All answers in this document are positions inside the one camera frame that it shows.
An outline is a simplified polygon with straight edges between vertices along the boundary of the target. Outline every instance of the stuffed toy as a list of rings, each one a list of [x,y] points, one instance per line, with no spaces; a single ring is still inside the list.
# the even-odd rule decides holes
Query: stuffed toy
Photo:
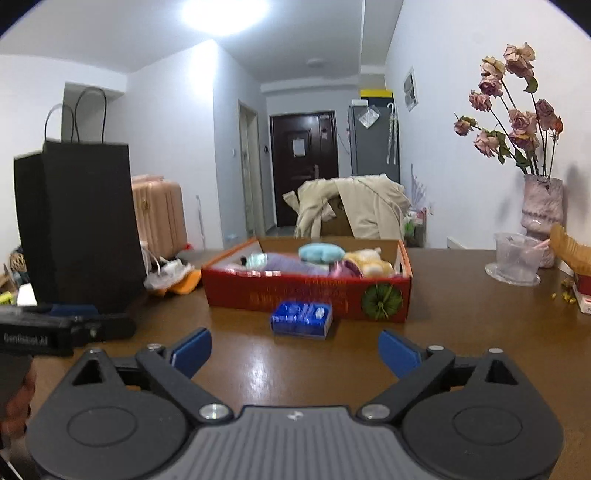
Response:
[[[357,252],[346,253],[343,260],[349,260],[357,265],[364,277],[392,277],[394,275],[392,264],[382,260],[381,253],[382,249],[380,248],[376,248],[375,250],[359,250]]]
[[[332,244],[307,244],[300,248],[300,259],[315,264],[340,262],[344,254],[345,250]]]

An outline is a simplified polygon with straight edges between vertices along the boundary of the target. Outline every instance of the human hand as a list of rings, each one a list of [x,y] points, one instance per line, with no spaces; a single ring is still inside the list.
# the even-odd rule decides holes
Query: human hand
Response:
[[[6,405],[5,420],[0,422],[0,431],[2,435],[11,440],[16,440],[25,435],[27,419],[31,412],[29,404],[35,394],[36,382],[37,373],[35,368],[31,366],[29,373],[22,381],[21,388]]]

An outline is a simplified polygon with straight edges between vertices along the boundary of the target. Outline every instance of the floor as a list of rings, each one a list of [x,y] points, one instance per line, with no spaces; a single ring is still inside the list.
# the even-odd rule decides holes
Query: floor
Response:
[[[267,236],[294,236],[294,226],[274,226],[267,232]]]

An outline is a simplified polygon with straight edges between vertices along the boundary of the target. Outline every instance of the beige coat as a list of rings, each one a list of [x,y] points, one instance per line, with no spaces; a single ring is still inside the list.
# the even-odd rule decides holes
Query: beige coat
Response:
[[[334,217],[328,201],[340,195],[356,238],[402,239],[402,219],[410,207],[404,187],[386,175],[305,182],[298,195],[289,192],[285,201],[297,213],[297,237],[320,236],[322,220]]]

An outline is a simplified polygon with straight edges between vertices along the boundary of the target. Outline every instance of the bag handle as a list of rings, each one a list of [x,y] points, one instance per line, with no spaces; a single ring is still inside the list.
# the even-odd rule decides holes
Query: bag handle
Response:
[[[70,115],[72,116],[72,134],[70,135],[70,142],[74,141],[74,110],[72,110],[72,107],[69,105],[64,105],[63,103],[58,103],[57,105],[53,106],[51,110],[49,110],[49,113],[47,114],[47,118],[45,119],[45,141],[47,141],[47,124],[49,123],[49,117],[51,117],[51,114],[53,112],[55,112],[56,110],[59,109],[62,110],[68,110],[70,112]]]
[[[102,88],[98,88],[98,87],[87,87],[84,90],[82,90],[82,93],[78,97],[78,100],[76,102],[76,106],[74,107],[74,127],[76,128],[76,136],[78,137],[78,143],[80,143],[80,132],[78,131],[78,117],[77,117],[78,105],[80,104],[80,100],[82,100],[82,97],[84,97],[84,95],[86,95],[91,90],[94,90],[95,92],[100,92],[103,95],[103,100],[105,101],[105,114],[103,116],[103,133],[102,133],[102,136],[100,139],[102,143],[105,143],[105,124],[107,122],[107,95]]]

